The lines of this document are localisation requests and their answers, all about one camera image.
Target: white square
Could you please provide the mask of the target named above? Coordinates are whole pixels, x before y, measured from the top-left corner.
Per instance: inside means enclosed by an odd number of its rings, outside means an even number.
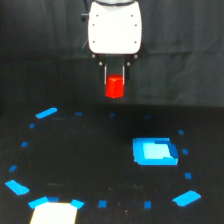
[[[173,158],[170,156],[170,150],[166,144],[144,143],[143,151],[145,159]]]
[[[77,208],[69,203],[44,203],[35,208],[30,224],[74,224]]]

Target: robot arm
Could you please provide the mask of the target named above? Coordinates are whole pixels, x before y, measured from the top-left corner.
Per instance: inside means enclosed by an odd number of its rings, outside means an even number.
[[[87,18],[89,48],[92,57],[99,63],[100,77],[104,78],[106,89],[107,80],[109,80],[106,55],[124,55],[121,78],[110,75],[111,81],[122,79],[123,84],[121,84],[124,86],[130,76],[130,66],[138,58],[137,53],[141,47],[142,20],[138,2],[135,0],[96,0],[92,3],[90,12],[82,14],[82,21]]]

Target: dark background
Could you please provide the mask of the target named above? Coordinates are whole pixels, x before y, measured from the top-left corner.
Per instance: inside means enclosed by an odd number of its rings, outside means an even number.
[[[112,102],[224,106],[223,1],[139,3],[147,53],[133,65],[125,97],[111,101],[98,65],[82,51],[87,40],[82,0],[1,0],[1,108]],[[120,73],[117,58],[110,60]]]

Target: blue tape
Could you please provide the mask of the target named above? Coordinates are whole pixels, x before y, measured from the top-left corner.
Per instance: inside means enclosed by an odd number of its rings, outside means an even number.
[[[35,124],[30,124],[30,128],[34,128],[35,127]]]
[[[9,172],[14,172],[16,170],[17,166],[11,166],[11,168],[9,169]]]
[[[106,208],[107,207],[107,201],[100,200],[99,204],[98,204],[98,207],[99,208]]]
[[[76,112],[75,115],[82,116],[82,112]]]
[[[30,206],[30,208],[34,209],[36,208],[38,205],[42,205],[46,202],[49,202],[48,198],[47,197],[43,197],[43,198],[39,198],[35,201],[31,201],[28,203],[28,205]]]
[[[180,195],[177,198],[174,198],[173,201],[176,202],[179,206],[186,206],[196,200],[201,198],[201,195],[195,191],[188,191],[185,194]]]
[[[174,144],[172,144],[170,141],[155,141],[155,144],[167,144],[169,151],[170,151],[170,155],[173,158],[178,158],[178,152],[177,152],[177,148]]]
[[[179,134],[180,135],[184,135],[184,131],[183,130],[179,130]]]
[[[182,149],[182,152],[183,152],[184,155],[188,155],[187,149]]]
[[[55,112],[57,112],[57,108],[50,108],[48,110],[45,110],[45,111],[37,114],[36,117],[39,119],[42,119],[42,118],[47,117]]]
[[[185,173],[185,178],[186,179],[191,179],[192,177],[191,177],[191,173]]]
[[[144,208],[146,209],[151,209],[152,205],[151,205],[151,201],[145,201],[145,205]]]
[[[21,147],[27,147],[27,145],[28,145],[28,142],[23,142],[23,143],[21,144]]]
[[[150,115],[144,115],[143,117],[146,118],[146,119],[149,119]]]
[[[178,158],[166,158],[162,159],[146,159],[144,156],[144,148],[143,144],[145,143],[154,143],[161,142],[164,144],[165,142],[169,142],[169,138],[136,138],[133,139],[133,153],[134,153],[134,161],[139,165],[177,165]]]
[[[26,194],[30,191],[28,188],[18,184],[14,180],[10,180],[10,181],[6,182],[5,185],[8,188],[10,188],[17,195],[23,195],[23,194]]]
[[[58,202],[58,198],[56,197],[48,197],[49,202]]]
[[[82,208],[82,206],[83,206],[84,204],[85,204],[84,202],[77,201],[77,200],[73,200],[73,201],[71,202],[71,205],[74,206],[74,207],[76,207],[76,208],[78,208],[78,209]]]

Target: red cube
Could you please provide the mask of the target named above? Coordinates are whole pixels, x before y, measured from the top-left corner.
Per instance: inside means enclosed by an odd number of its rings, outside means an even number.
[[[123,76],[119,74],[107,75],[106,96],[119,98],[124,95]]]

